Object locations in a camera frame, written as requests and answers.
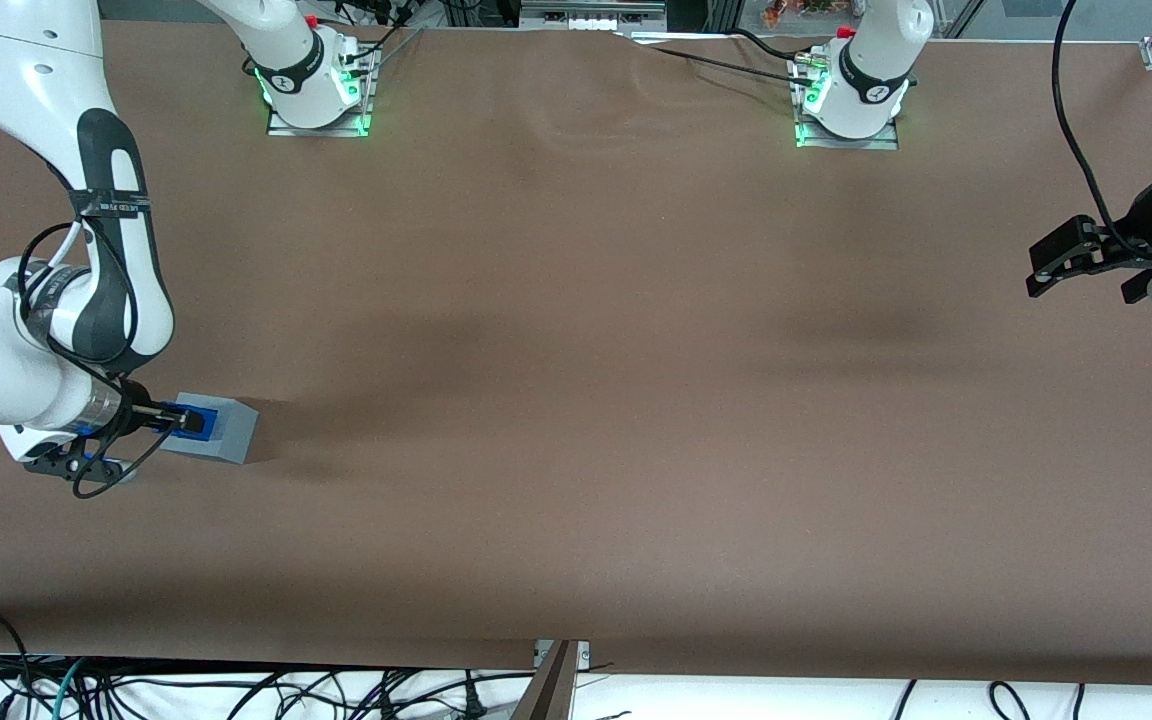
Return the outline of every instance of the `gray block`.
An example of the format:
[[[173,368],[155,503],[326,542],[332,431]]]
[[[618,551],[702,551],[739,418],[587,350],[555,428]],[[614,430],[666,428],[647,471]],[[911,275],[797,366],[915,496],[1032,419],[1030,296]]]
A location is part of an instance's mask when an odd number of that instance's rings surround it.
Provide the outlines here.
[[[181,406],[215,410],[215,426],[211,430],[211,439],[207,441],[169,437],[162,444],[164,450],[179,452],[180,455],[200,460],[232,462],[234,465],[242,465],[247,461],[247,450],[251,447],[252,435],[256,433],[256,419],[260,414],[233,397],[212,397],[182,392],[175,401]]]

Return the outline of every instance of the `blue block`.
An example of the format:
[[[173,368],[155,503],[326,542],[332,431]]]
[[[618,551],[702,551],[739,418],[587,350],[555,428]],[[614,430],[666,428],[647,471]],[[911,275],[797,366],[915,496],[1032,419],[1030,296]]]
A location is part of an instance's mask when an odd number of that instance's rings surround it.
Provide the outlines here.
[[[233,397],[211,397],[191,392],[179,393],[175,404],[188,407],[204,415],[200,433],[174,432],[165,439],[162,449],[198,457],[219,460],[242,465],[256,433],[260,415]]]

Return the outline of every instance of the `metal base plate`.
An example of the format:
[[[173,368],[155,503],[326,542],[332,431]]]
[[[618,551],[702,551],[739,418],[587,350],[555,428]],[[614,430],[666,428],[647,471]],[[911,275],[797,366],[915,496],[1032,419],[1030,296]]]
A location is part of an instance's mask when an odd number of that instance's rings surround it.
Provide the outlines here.
[[[358,77],[358,94],[362,100],[344,111],[335,122],[320,128],[298,128],[287,124],[282,118],[270,109],[270,123],[266,132],[274,137],[367,137],[371,132],[371,111],[376,107],[376,77],[380,74],[380,50],[358,60],[358,68],[364,74]]]
[[[787,60],[786,65],[790,69],[790,77],[808,77],[804,69],[794,60]],[[849,150],[900,150],[900,142],[896,136],[896,120],[887,120],[887,124],[878,131],[877,136],[863,138],[863,141],[851,141],[847,137],[838,137],[827,131],[820,120],[814,115],[803,111],[803,104],[808,91],[802,86],[791,86],[790,99],[794,104],[794,137],[799,147],[846,147]]]

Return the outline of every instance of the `white floor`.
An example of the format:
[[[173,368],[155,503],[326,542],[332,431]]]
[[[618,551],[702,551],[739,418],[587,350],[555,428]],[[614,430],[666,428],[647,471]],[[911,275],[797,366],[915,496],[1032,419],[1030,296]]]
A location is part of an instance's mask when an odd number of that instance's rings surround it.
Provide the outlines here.
[[[310,683],[320,675],[306,674],[296,680]],[[262,675],[215,675],[206,679],[238,679],[255,682]],[[172,680],[203,680],[202,676],[170,676]],[[346,696],[358,698],[379,679],[379,673],[343,675]],[[394,700],[442,684],[458,682],[462,670],[430,670],[404,685]],[[605,720],[630,711],[626,720],[890,720],[896,700],[905,683],[902,680],[812,680],[812,679],[696,679],[667,675],[584,675],[579,679],[573,720]],[[987,684],[984,682],[937,682],[924,680],[914,689],[905,720],[991,720]],[[485,707],[497,707],[517,700],[526,687],[525,680],[500,680],[479,683]],[[1066,720],[1071,715],[1074,685],[1015,683],[1032,720]],[[339,697],[333,684],[316,692]],[[134,685],[120,691],[150,720],[221,719],[243,696],[243,689],[180,689]],[[5,688],[0,684],[0,700]],[[461,706],[462,692],[444,698]],[[238,720],[273,717],[278,694],[267,691],[243,707]],[[13,707],[12,719],[23,717],[23,702]],[[1002,702],[1011,719],[1020,712]],[[328,720],[333,707],[308,702],[287,715],[288,720]],[[372,720],[379,717],[372,714]],[[454,717],[446,707],[422,705],[411,707],[404,719],[442,720]],[[1152,720],[1152,687],[1089,685],[1082,710],[1083,720]]]

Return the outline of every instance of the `table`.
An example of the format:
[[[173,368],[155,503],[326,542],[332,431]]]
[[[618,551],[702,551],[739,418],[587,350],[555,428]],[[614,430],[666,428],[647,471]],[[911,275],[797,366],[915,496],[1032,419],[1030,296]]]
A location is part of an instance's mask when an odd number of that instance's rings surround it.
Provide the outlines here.
[[[262,427],[92,502],[0,448],[35,650],[1152,682],[1152,306],[1024,293],[1092,209],[1049,46],[934,41],[902,149],[849,152],[581,32],[425,32],[371,137],[268,138],[227,29],[105,29],[177,310],[137,378]],[[1126,210],[1152,73],[1073,46],[1064,91]],[[67,215],[0,132],[0,259]]]

